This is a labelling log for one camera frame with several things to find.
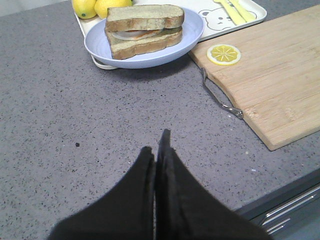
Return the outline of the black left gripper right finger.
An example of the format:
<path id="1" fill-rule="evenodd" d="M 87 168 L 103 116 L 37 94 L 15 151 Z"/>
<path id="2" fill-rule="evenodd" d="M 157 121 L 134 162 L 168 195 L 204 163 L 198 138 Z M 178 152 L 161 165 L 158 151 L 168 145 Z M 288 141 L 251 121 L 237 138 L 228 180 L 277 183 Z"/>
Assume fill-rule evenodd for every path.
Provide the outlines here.
<path id="1" fill-rule="evenodd" d="M 265 230 L 229 210 L 193 177 L 170 137 L 165 129 L 157 156 L 156 239 L 270 240 Z"/>

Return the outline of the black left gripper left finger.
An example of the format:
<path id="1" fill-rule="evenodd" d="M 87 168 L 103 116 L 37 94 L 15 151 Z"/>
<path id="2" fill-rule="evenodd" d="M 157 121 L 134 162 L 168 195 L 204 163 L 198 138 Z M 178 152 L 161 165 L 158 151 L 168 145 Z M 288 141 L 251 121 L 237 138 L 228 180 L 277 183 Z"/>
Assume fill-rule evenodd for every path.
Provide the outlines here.
<path id="1" fill-rule="evenodd" d="M 125 176 L 103 197 L 59 222 L 50 240 L 151 240 L 154 236 L 155 157 L 141 149 Z"/>

